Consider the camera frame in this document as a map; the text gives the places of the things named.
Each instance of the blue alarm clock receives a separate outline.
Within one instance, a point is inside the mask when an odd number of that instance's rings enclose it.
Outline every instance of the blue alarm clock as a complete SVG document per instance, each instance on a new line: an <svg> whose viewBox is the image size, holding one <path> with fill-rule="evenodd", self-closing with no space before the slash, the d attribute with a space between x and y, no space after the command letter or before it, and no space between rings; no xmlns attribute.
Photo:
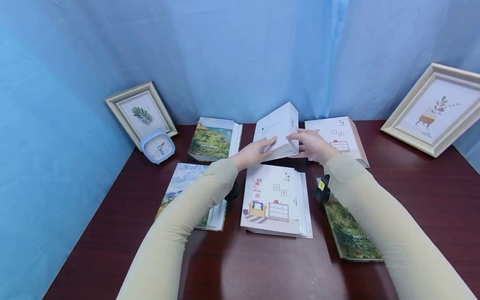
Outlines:
<svg viewBox="0 0 480 300"><path fill-rule="evenodd" d="M155 130L140 140L140 149L154 164L160 164L175 154L175 144L172 139L161 130Z"/></svg>

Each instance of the white picture frame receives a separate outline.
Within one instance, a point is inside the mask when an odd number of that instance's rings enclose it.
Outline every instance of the white picture frame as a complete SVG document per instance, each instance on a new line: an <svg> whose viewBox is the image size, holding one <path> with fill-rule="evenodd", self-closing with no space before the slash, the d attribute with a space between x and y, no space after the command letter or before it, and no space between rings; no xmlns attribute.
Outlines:
<svg viewBox="0 0 480 300"><path fill-rule="evenodd" d="M154 130L161 129L170 137L178 134L151 81L112 95L105 102L140 151L140 140Z"/></svg>
<svg viewBox="0 0 480 300"><path fill-rule="evenodd" d="M480 74L432 63L381 130L438 157L480 118Z"/></svg>

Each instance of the yellow armchair illustration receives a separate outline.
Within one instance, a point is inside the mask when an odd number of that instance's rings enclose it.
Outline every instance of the yellow armchair illustration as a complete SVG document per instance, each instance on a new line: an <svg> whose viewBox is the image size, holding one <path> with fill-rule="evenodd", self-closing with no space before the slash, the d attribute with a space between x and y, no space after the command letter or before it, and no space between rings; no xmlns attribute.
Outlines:
<svg viewBox="0 0 480 300"><path fill-rule="evenodd" d="M258 201L252 201L249 204L248 214L251 216L260 216L265 218L267 212L267 205Z"/></svg>

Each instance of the small black clip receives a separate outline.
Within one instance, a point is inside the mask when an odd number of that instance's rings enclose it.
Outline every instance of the small black clip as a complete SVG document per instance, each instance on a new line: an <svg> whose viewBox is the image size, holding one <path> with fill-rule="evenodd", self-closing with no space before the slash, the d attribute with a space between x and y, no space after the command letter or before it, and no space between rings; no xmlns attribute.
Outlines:
<svg viewBox="0 0 480 300"><path fill-rule="evenodd" d="M328 188L328 183L330 182L330 175L325 175L323 178L320 178L318 185L313 190L313 197L319 203L325 203L330 199L330 189Z"/></svg>
<svg viewBox="0 0 480 300"><path fill-rule="evenodd" d="M225 196L225 200L227 201L227 203L230 203L232 202L238 195L238 187L239 187L239 184L237 183L237 181L235 180L235 182L233 183L233 187L232 189L230 190L230 192L228 193L227 196Z"/></svg>

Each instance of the photo album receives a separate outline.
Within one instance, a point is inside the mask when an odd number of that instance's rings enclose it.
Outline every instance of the photo album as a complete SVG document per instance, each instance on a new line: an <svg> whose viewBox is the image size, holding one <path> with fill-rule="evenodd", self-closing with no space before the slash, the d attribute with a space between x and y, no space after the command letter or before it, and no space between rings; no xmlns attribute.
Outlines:
<svg viewBox="0 0 480 300"><path fill-rule="evenodd" d="M263 151L272 151L272 155L265 161L289 157L299 153L299 141L289 141L287 135L297 132L299 128L299 113L295 107L287 102L265 117L255 125L253 141L271 139L277 136L277 140Z"/></svg>
<svg viewBox="0 0 480 300"><path fill-rule="evenodd" d="M370 167L357 127L349 117L305 121L305 129L318 132L338 151L352 156L365 168Z"/></svg>
<svg viewBox="0 0 480 300"><path fill-rule="evenodd" d="M200 117L188 154L198 161L217 161L238 153L243 125Z"/></svg>
<svg viewBox="0 0 480 300"><path fill-rule="evenodd" d="M165 196L155 219L175 200L182 191L194 183L207 170L208 166L178 163L173 172L170 184L167 187ZM227 201L224 199L216 206L210 208L210 211L200 220L196 229L222 231L225 222L225 213L227 211Z"/></svg>
<svg viewBox="0 0 480 300"><path fill-rule="evenodd" d="M240 226L255 233L312 239L305 173L269 165L247 169Z"/></svg>
<svg viewBox="0 0 480 300"><path fill-rule="evenodd" d="M324 203L324 208L341 259L351 262L384 261L382 253L360 224L333 195Z"/></svg>

